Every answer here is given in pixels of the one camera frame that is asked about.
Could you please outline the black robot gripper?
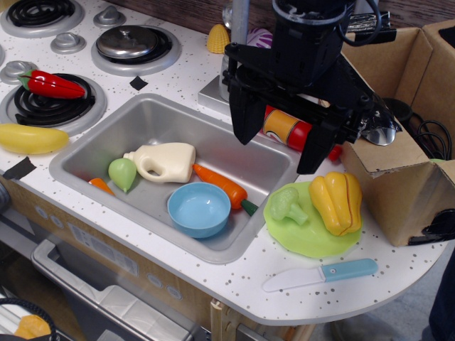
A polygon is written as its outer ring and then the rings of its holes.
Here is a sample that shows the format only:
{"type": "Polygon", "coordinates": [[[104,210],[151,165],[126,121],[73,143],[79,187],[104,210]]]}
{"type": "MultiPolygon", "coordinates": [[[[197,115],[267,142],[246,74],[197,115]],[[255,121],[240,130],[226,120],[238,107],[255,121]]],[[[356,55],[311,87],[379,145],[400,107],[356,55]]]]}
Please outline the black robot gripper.
{"type": "Polygon", "coordinates": [[[261,130],[267,105],[312,125],[297,167],[314,174],[337,144],[355,141],[373,101],[341,55],[354,1],[273,1],[271,48],[239,43],[225,47],[233,132],[248,144],[261,130]]]}

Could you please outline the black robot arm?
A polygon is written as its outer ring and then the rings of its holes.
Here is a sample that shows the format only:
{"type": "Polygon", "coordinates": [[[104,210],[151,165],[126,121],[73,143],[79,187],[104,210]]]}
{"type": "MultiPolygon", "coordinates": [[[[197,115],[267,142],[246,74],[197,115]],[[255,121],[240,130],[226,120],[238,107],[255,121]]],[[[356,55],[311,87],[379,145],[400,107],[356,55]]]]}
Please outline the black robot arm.
{"type": "Polygon", "coordinates": [[[225,47],[223,83],[233,131],[248,144],[267,106],[311,125],[297,172],[317,171],[336,144],[355,142],[373,108],[367,86],[341,54],[352,1],[273,1],[272,47],[225,47]]]}

